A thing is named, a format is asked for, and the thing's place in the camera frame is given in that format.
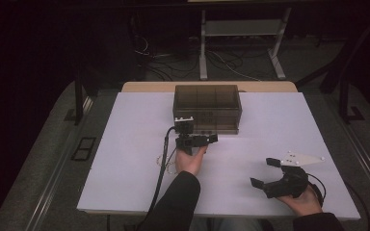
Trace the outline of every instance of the human hand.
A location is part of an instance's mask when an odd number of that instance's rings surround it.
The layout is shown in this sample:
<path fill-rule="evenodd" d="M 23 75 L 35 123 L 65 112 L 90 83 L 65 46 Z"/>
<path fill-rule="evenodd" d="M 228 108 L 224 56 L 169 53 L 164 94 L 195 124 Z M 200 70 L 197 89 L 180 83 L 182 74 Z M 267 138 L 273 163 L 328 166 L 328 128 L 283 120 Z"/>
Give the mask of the human hand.
<path fill-rule="evenodd" d="M 293 198 L 292 195 L 284 195 L 277 199 L 287 204 L 299 217 L 323 213 L 317 195 L 311 186 L 307 186 L 305 191 L 297 198 Z"/>
<path fill-rule="evenodd" d="M 196 155 L 188 155 L 184 150 L 176 149 L 175 166 L 176 172 L 188 171 L 197 176 L 202 165 L 203 154 L 208 146 L 200 147 Z"/>

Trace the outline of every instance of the transparent plastic box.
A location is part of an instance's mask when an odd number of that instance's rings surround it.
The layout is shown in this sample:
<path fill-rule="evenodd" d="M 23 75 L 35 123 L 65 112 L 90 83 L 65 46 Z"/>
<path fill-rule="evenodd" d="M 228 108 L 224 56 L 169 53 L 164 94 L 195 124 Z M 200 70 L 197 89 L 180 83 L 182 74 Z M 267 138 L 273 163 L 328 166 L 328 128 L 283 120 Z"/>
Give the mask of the transparent plastic box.
<path fill-rule="evenodd" d="M 194 118 L 195 134 L 238 134 L 242 115 L 236 85 L 177 85 L 173 118 Z"/>

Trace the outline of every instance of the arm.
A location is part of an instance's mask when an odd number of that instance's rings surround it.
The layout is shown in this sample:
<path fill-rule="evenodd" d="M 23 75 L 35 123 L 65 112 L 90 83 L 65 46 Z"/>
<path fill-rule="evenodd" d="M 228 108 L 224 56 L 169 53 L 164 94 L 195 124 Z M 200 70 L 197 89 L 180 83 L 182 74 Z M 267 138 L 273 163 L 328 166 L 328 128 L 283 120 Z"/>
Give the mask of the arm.
<path fill-rule="evenodd" d="M 293 220 L 295 231 L 344 231 L 334 214 L 323 212 L 310 186 L 307 186 L 298 198 L 286 195 L 279 197 L 278 200 L 288 205 L 298 216 Z"/>
<path fill-rule="evenodd" d="M 200 184 L 196 177 L 207 146 L 195 156 L 182 150 L 176 152 L 176 170 L 179 174 L 172 181 L 164 196 L 141 226 L 141 231 L 188 231 L 198 203 Z"/>

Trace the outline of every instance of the white table surface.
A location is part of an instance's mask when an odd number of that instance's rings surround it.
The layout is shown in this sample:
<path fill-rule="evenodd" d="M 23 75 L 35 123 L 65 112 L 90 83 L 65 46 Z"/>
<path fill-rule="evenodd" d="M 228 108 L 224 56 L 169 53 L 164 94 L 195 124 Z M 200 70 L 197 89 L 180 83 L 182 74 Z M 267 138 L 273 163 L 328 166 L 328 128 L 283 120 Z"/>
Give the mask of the white table surface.
<path fill-rule="evenodd" d="M 209 217 L 277 218 L 293 216 L 284 204 L 251 186 L 282 177 L 266 158 L 288 152 L 325 157 L 305 166 L 327 188 L 323 207 L 340 219 L 360 218 L 301 93 L 241 92 L 238 135 L 219 135 L 209 145 L 198 179 L 201 193 L 195 214 Z M 156 159 L 173 126 L 173 92 L 119 93 L 93 160 L 77 209 L 88 213 L 144 214 L 158 179 Z M 171 132 L 169 154 L 177 135 Z M 160 197 L 175 175 L 165 174 Z"/>

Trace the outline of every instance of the dark background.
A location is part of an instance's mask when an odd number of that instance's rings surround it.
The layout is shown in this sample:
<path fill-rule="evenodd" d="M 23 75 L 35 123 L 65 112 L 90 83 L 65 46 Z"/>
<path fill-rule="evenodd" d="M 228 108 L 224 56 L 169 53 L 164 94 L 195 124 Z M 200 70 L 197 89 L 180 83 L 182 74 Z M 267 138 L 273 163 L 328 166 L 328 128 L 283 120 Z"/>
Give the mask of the dark background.
<path fill-rule="evenodd" d="M 293 9 L 286 36 L 357 38 L 370 23 L 370 1 L 337 2 Z M 132 52 L 130 16 L 63 13 L 49 0 L 0 1 L 0 207 L 58 96 L 76 75 L 90 95 L 142 80 L 140 61 Z M 184 42 L 186 47 L 188 37 L 198 35 L 198 21 L 192 18 L 189 13 L 143 13 L 135 33 L 155 43 Z M 348 75 L 370 101 L 370 37 Z"/>

